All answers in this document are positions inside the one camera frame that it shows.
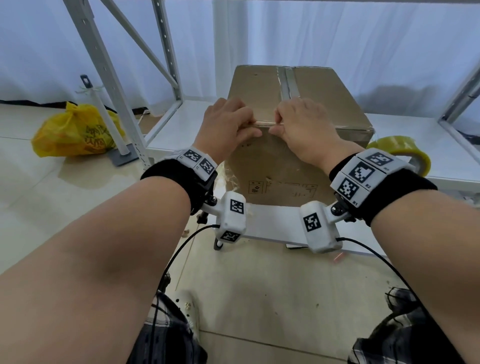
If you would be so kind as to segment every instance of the hand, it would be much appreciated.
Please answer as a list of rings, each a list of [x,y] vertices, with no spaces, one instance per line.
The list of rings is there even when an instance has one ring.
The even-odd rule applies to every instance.
[[[358,144],[341,139],[325,107],[309,98],[295,97],[280,102],[275,110],[275,122],[277,125],[272,126],[269,133],[282,138],[299,159],[321,168],[326,174],[349,155],[363,150]]]
[[[238,97],[219,98],[214,105],[207,107],[193,146],[220,164],[239,144],[262,136],[260,129],[249,126],[254,122],[253,110]]]

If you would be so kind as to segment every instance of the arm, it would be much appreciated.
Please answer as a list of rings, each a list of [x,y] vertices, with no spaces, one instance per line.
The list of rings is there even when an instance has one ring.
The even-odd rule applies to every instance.
[[[363,150],[341,140],[325,109],[308,99],[282,101],[270,133],[327,175]],[[480,213],[438,191],[415,191],[372,221],[383,250],[467,362],[480,356]]]
[[[222,162],[258,129],[220,99],[195,146]],[[0,276],[5,363],[124,363],[190,215],[187,193],[149,177],[81,216]]]

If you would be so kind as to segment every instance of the gray base plate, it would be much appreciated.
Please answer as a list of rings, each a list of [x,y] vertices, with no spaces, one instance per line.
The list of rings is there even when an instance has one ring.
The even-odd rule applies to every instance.
[[[124,164],[133,162],[134,160],[138,159],[138,155],[135,151],[135,147],[133,146],[133,144],[128,144],[127,148],[128,150],[130,150],[130,153],[126,156],[120,154],[118,149],[112,149],[107,152],[108,157],[110,158],[115,167],[123,166]]]

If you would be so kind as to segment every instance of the yellow plastic bag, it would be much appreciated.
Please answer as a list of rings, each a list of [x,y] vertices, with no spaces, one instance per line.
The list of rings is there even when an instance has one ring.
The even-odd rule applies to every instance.
[[[111,111],[108,114],[124,136],[118,115]],[[70,157],[105,153],[115,143],[95,106],[67,102],[65,112],[43,123],[32,139],[32,147],[39,157]]]

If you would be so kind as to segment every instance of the tape roll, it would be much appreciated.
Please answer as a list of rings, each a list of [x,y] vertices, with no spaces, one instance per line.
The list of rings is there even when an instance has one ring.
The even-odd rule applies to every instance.
[[[430,171],[430,157],[415,145],[409,136],[394,135],[380,138],[368,144],[368,148],[378,148],[394,156],[411,157],[409,163],[415,167],[415,172],[425,177]]]

